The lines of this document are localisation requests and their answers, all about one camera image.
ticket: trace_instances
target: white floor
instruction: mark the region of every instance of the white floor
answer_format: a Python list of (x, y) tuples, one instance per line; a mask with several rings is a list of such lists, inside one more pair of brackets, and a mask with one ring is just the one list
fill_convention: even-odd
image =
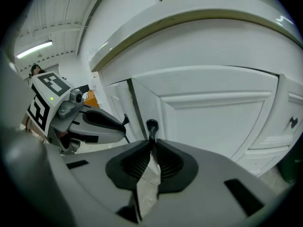
[(277, 195), (291, 186), (289, 183), (284, 181), (276, 166), (265, 172), (259, 177), (259, 179), (261, 179), (261, 181), (271, 188), (271, 190), (273, 190)]
[(149, 167), (146, 168), (140, 181), (137, 183), (137, 193), (141, 216), (148, 214), (157, 202), (160, 175), (155, 174)]
[(84, 142), (81, 142), (79, 150), (77, 151), (77, 154), (110, 149), (110, 148), (122, 146), (125, 144), (127, 144), (127, 141), (124, 138), (121, 141), (116, 142), (116, 143), (100, 144), (100, 145), (94, 145), (94, 144), (87, 145)]

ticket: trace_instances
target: white cabinet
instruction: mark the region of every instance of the white cabinet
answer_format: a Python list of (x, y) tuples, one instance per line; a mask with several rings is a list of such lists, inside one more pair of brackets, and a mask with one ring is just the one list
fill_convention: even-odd
[(158, 138), (231, 158), (260, 133), (278, 78), (232, 66), (187, 66), (135, 75), (132, 82), (146, 131), (146, 121), (155, 119)]
[(289, 150), (288, 146), (269, 149), (249, 149), (237, 162), (254, 175), (264, 173), (264, 169), (272, 168)]
[(129, 141), (144, 140), (127, 82), (122, 81), (107, 86), (106, 93), (110, 97), (109, 100), (111, 100), (111, 102), (109, 102), (109, 104), (111, 105), (114, 116), (121, 122), (124, 120), (124, 114), (128, 116), (130, 122), (125, 125), (125, 128)]
[(265, 126), (250, 147), (276, 148), (292, 145), (303, 119), (303, 85), (280, 75), (276, 98)]

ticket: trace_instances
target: orange object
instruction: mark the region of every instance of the orange object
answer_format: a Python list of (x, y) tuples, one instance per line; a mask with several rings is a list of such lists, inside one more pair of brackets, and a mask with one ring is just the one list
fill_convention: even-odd
[(90, 106), (93, 106), (93, 107), (100, 108), (99, 104), (96, 100), (95, 94), (92, 90), (88, 91), (88, 97), (87, 97), (87, 99), (84, 100), (84, 103), (86, 105), (90, 105)]

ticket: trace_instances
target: cabinet handle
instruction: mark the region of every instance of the cabinet handle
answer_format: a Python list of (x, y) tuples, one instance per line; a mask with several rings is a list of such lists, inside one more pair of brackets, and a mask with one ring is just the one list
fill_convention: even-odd
[(292, 123), (290, 125), (290, 127), (293, 129), (294, 126), (296, 126), (296, 124), (298, 123), (298, 118), (294, 119), (293, 117), (289, 120), (290, 123)]

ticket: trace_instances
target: black sticker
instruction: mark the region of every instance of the black sticker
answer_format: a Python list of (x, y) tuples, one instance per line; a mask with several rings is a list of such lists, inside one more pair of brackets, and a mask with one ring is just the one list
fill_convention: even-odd
[(49, 105), (44, 101), (41, 95), (38, 93), (34, 84), (32, 85), (33, 91), (36, 93), (32, 103), (28, 107), (27, 111), (32, 116), (36, 124), (45, 131), (46, 121), (50, 110)]
[(42, 74), (38, 78), (57, 96), (62, 96), (68, 89), (70, 89), (70, 87), (54, 73)]

